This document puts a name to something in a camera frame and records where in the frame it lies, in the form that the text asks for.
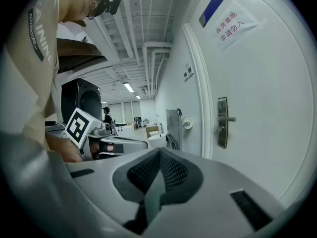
chair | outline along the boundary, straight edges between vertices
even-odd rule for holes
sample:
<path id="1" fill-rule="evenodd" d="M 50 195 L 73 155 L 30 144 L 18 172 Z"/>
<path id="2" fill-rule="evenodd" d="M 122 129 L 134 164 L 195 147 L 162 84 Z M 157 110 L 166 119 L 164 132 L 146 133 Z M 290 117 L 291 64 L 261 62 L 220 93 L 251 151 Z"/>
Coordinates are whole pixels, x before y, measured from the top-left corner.
<path id="1" fill-rule="evenodd" d="M 147 119 L 147 118 L 145 118 L 144 120 L 143 120 L 143 125 L 149 125 L 150 123 L 149 123 L 149 119 Z"/>
<path id="2" fill-rule="evenodd" d="M 138 128 L 142 127 L 142 126 L 141 126 L 141 119 L 135 119 L 135 120 L 134 120 L 134 127 L 136 127 L 136 126 L 137 126 Z"/>

mesh vent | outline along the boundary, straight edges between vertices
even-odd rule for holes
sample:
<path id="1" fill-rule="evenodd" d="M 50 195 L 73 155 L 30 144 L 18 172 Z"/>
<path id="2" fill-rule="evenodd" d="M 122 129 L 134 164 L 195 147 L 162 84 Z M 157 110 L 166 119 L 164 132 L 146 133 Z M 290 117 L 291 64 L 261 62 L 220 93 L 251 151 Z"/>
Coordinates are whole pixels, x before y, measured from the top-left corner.
<path id="1" fill-rule="evenodd" d="M 70 172 L 70 175 L 72 178 L 82 177 L 91 173 L 94 173 L 95 171 L 92 169 L 82 169 L 79 171 Z"/>
<path id="2" fill-rule="evenodd" d="M 160 168 L 165 181 L 166 191 L 180 186 L 188 175 L 187 168 L 165 153 L 160 155 Z"/>
<path id="3" fill-rule="evenodd" d="M 159 171 L 159 152 L 128 171 L 128 179 L 144 194 L 149 190 Z"/>

wall switch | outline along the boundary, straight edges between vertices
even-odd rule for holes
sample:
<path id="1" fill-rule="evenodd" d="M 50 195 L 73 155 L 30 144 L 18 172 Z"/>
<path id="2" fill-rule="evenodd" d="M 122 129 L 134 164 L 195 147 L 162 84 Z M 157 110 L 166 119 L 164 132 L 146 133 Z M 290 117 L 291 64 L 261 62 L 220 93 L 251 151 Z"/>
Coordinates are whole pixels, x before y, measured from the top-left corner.
<path id="1" fill-rule="evenodd" d="M 187 74 L 188 74 L 188 78 L 190 78 L 194 74 L 191 67 L 189 67 Z"/>
<path id="2" fill-rule="evenodd" d="M 184 73 L 184 78 L 185 78 L 185 81 L 188 79 L 188 73 L 187 73 L 187 71 Z"/>

ceiling light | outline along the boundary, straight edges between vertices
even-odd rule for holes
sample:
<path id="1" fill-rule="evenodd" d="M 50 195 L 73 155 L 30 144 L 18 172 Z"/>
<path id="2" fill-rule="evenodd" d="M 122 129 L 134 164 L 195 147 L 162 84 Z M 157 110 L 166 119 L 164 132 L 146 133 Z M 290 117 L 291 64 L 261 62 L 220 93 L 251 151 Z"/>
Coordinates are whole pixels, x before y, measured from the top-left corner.
<path id="1" fill-rule="evenodd" d="M 129 83 L 124 83 L 124 86 L 125 86 L 130 92 L 134 92 L 133 89 L 131 88 L 131 86 L 129 85 Z"/>

person in black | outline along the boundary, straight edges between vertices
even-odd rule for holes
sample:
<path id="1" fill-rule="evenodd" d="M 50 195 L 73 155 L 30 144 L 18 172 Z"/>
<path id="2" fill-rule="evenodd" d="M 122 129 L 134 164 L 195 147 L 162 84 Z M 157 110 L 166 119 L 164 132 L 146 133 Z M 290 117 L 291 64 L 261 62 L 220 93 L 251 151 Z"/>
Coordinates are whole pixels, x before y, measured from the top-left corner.
<path id="1" fill-rule="evenodd" d="M 105 114 L 104 122 L 107 122 L 107 123 L 111 124 L 111 122 L 112 122 L 112 117 L 111 117 L 111 115 L 109 114 L 110 108 L 109 108 L 109 107 L 104 107 L 103 110 L 104 110 L 104 114 Z"/>

